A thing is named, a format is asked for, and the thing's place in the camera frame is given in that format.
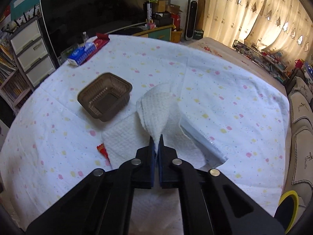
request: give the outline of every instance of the black tower fan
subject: black tower fan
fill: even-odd
[[[195,30],[198,0],[188,0],[187,17],[185,25],[185,39],[191,40]]]

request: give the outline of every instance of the silver screw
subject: silver screw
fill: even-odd
[[[218,177],[221,174],[221,172],[218,169],[211,169],[210,174],[214,177]]]
[[[141,164],[141,160],[138,158],[134,158],[133,160],[131,160],[131,164],[133,165],[139,165]]]
[[[103,169],[95,169],[93,171],[93,175],[96,176],[96,177],[100,177],[103,175]]]
[[[172,163],[174,165],[181,165],[183,163],[183,161],[180,160],[179,158],[175,158],[175,159],[173,159]]]

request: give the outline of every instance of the beige curtain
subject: beige curtain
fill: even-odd
[[[308,58],[312,30],[312,21],[299,0],[266,0],[245,43],[254,43],[266,52],[280,51],[287,69],[292,70],[294,60]]]
[[[244,42],[263,2],[264,0],[206,0],[204,36],[229,47],[235,39]]]

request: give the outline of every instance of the black television screen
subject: black television screen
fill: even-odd
[[[41,13],[57,57],[82,33],[89,37],[145,22],[147,0],[40,0]]]

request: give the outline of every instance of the beige sofa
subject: beige sofa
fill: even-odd
[[[305,82],[295,77],[288,95],[291,117],[291,153],[284,192],[294,190],[299,196],[298,214],[288,234],[307,234],[313,226],[313,94]]]

